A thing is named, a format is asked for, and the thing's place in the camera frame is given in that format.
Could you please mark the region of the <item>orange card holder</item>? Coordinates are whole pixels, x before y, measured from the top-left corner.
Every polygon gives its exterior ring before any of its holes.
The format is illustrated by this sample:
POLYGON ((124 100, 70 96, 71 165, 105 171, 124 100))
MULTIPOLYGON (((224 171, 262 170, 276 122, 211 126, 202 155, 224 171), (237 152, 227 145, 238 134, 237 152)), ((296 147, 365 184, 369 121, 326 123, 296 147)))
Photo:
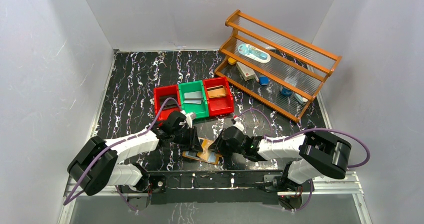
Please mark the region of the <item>orange card holder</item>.
POLYGON ((212 145, 213 141, 204 138, 200 138, 199 141, 203 148, 203 152, 184 151, 182 156, 188 159, 217 165, 219 159, 222 158, 222 155, 208 149, 212 145))

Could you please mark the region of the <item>silver VIP card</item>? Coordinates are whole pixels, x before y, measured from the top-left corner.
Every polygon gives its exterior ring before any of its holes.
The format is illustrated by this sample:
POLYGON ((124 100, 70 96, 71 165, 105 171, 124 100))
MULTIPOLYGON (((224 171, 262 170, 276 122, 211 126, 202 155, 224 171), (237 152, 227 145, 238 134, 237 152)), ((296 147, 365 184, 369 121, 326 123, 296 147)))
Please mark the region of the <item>silver VIP card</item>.
POLYGON ((202 91, 193 91, 193 92, 185 92, 184 98, 194 98, 194 97, 203 97, 202 91))

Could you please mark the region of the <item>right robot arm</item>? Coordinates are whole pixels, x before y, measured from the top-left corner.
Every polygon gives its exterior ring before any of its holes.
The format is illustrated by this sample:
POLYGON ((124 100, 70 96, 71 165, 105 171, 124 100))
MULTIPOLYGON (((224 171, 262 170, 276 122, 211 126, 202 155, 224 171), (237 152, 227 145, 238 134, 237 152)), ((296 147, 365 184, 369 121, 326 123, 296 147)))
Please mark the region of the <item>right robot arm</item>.
POLYGON ((290 158, 278 181, 284 188, 298 187, 317 176, 344 179, 351 153, 351 144, 320 128, 302 131, 288 137, 249 137, 237 127, 224 129, 209 150, 222 156, 241 154, 253 161, 290 158))

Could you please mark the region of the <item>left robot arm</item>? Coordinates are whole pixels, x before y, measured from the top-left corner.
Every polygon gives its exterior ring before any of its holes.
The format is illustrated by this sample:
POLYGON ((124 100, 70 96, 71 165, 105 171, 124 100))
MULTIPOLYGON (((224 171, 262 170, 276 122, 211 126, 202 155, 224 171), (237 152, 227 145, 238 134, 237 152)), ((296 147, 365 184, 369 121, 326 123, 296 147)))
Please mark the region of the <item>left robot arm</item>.
POLYGON ((123 161, 168 143, 201 152, 197 129, 192 123, 195 118, 194 112, 172 111, 167 119, 156 121, 136 134, 109 140, 94 136, 71 161, 67 171, 88 196, 106 186, 126 185, 146 191, 151 185, 150 174, 139 164, 123 164, 123 161))

